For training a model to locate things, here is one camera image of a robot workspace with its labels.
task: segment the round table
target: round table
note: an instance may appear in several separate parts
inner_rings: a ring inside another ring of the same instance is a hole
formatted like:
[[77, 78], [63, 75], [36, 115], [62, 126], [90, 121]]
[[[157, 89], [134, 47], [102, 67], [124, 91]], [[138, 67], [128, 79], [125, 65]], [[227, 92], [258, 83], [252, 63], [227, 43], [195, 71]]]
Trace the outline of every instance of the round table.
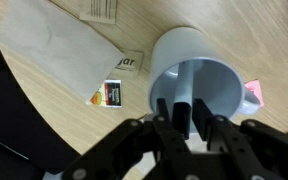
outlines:
[[[0, 24], [10, 0], [0, 1]], [[78, 17], [81, 0], [52, 0]], [[87, 106], [28, 59], [0, 43], [19, 84], [47, 123], [80, 153], [86, 152], [127, 118], [149, 112], [147, 102], [151, 52], [166, 31], [194, 27], [202, 31], [241, 74], [259, 79], [265, 106], [252, 116], [288, 132], [288, 1], [276, 0], [119, 0], [115, 25], [89, 22], [119, 49], [144, 52], [139, 76], [122, 79], [121, 109]], [[133, 169], [128, 178], [141, 176]]]

